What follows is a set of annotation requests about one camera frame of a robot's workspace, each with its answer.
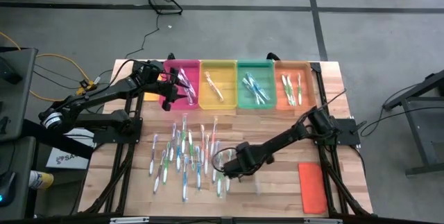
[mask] wooden tabletop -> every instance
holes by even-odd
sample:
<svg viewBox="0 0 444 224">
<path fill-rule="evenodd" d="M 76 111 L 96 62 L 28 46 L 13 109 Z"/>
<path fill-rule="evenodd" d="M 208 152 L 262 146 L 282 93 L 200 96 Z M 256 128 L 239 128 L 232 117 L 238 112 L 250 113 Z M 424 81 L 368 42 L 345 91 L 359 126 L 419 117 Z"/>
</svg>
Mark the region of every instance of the wooden tabletop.
<svg viewBox="0 0 444 224">
<path fill-rule="evenodd" d="M 124 60 L 116 60 L 112 77 Z M 120 72 L 118 79 L 131 72 L 127 64 Z M 338 62 L 321 62 L 322 75 L 327 100 L 343 91 L 344 85 Z M 316 79 L 314 78 L 315 95 L 318 105 L 320 99 Z M 104 113 L 123 109 L 124 100 L 105 104 Z M 347 98 L 338 97 L 329 105 L 330 114 L 336 118 L 350 116 Z M 160 163 L 162 150 L 171 140 L 173 122 L 181 128 L 182 114 L 187 113 L 188 129 L 193 131 L 194 144 L 200 144 L 200 124 L 205 132 L 211 134 L 214 116 L 218 116 L 217 139 L 221 147 L 235 147 L 248 141 L 250 144 L 261 144 L 271 137 L 280 134 L 293 125 L 303 111 L 281 110 L 190 110 L 164 112 L 158 102 L 145 101 L 142 106 L 144 124 L 140 142 L 136 145 L 133 159 L 128 195 L 126 198 L 126 216 L 236 216 L 236 217 L 324 217 L 323 214 L 304 214 L 300 193 L 298 163 L 319 163 L 318 150 L 312 140 L 302 140 L 278 151 L 275 163 L 263 165 L 255 176 L 238 182 L 231 180 L 230 193 L 216 195 L 216 187 L 211 183 L 212 167 L 208 176 L 202 179 L 202 189 L 196 189 L 196 172 L 189 169 L 188 200 L 182 202 L 182 173 L 176 173 L 174 159 L 169 166 L 166 185 L 161 184 L 153 195 L 154 175 L 148 176 L 151 160 L 151 148 L 154 134 L 158 134 L 154 174 Z M 115 144 L 106 144 L 92 155 L 89 170 L 83 188 L 79 211 L 87 209 L 100 195 L 110 180 Z M 338 147 L 339 163 L 343 182 L 361 206 L 372 212 L 370 198 L 358 155 L 348 146 Z M 121 184 L 117 185 L 114 195 L 114 208 L 117 206 Z M 335 207 L 340 211 L 336 187 L 332 187 Z"/>
</svg>

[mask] gray floor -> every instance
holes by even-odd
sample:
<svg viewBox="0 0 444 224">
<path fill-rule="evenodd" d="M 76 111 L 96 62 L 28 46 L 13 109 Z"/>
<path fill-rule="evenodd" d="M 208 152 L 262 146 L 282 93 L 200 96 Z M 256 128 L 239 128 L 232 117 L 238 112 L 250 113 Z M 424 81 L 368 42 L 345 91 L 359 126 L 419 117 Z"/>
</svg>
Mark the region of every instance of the gray floor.
<svg viewBox="0 0 444 224">
<path fill-rule="evenodd" d="M 82 3 L 146 3 L 146 0 L 16 0 Z M 178 0 L 185 5 L 309 6 L 309 0 Z M 317 0 L 319 6 L 380 8 L 442 8 L 442 0 Z M 21 46 L 40 53 L 73 58 L 90 78 L 112 68 L 116 58 L 138 49 L 142 37 L 155 29 L 150 10 L 49 10 L 0 8 L 0 31 Z M 339 61 L 352 114 L 373 121 L 380 105 L 393 92 L 421 81 L 444 67 L 444 15 L 321 13 L 328 58 Z M 310 12 L 186 11 L 161 17 L 160 31 L 150 36 L 144 51 L 134 58 L 248 59 L 274 52 L 286 60 L 319 60 Z M 0 45 L 10 45 L 0 38 Z M 37 63 L 80 74 L 54 58 Z M 74 82 L 62 81 L 74 86 Z M 38 78 L 33 89 L 47 97 L 70 92 Z M 30 97 L 26 116 L 49 103 Z M 373 209 L 385 217 L 443 222 L 444 173 L 407 179 L 404 170 L 420 166 L 405 117 L 382 122 L 362 138 L 367 181 Z M 42 197 L 41 214 L 66 214 L 78 184 L 56 186 Z"/>
</svg>

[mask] pink tray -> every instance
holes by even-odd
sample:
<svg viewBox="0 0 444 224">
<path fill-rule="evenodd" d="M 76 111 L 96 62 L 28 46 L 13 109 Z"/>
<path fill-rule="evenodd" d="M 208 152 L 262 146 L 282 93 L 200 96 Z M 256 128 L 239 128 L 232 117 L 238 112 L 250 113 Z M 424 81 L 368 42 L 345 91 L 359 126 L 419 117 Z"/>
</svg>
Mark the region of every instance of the pink tray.
<svg viewBox="0 0 444 224">
<path fill-rule="evenodd" d="M 181 98 L 176 100 L 176 102 L 171 104 L 172 110 L 192 110 L 199 107 L 199 78 L 200 78 L 200 61 L 199 60 L 166 60 L 164 62 L 165 71 L 169 72 L 170 68 L 183 68 L 185 70 L 185 75 L 187 75 L 189 82 L 196 92 L 196 103 L 193 105 L 188 104 L 187 98 Z M 186 95 L 182 87 L 178 86 L 179 94 Z M 159 103 L 162 105 L 165 97 L 161 96 L 159 98 Z"/>
</svg>

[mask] green tray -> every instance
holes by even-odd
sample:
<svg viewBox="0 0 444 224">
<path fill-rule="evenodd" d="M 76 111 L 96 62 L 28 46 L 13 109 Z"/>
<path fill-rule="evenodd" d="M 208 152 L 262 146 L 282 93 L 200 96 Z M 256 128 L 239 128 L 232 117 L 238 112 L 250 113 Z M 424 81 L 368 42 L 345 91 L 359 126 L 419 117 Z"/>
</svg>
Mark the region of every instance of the green tray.
<svg viewBox="0 0 444 224">
<path fill-rule="evenodd" d="M 246 73 L 250 72 L 262 89 L 270 97 L 265 104 L 256 104 L 256 96 L 242 83 Z M 271 109 L 276 105 L 276 88 L 273 61 L 237 61 L 237 107 L 241 109 Z"/>
</svg>

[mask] yellow tray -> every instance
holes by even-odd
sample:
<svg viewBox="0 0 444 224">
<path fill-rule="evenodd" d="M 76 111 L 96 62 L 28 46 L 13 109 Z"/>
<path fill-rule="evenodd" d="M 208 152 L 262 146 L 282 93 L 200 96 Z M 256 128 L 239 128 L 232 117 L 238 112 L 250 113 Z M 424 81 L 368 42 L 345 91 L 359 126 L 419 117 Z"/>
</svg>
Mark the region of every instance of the yellow tray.
<svg viewBox="0 0 444 224">
<path fill-rule="evenodd" d="M 205 72 L 222 93 L 220 102 L 216 92 L 207 82 Z M 199 105 L 204 110 L 232 110 L 237 106 L 237 68 L 236 60 L 201 60 Z"/>
</svg>

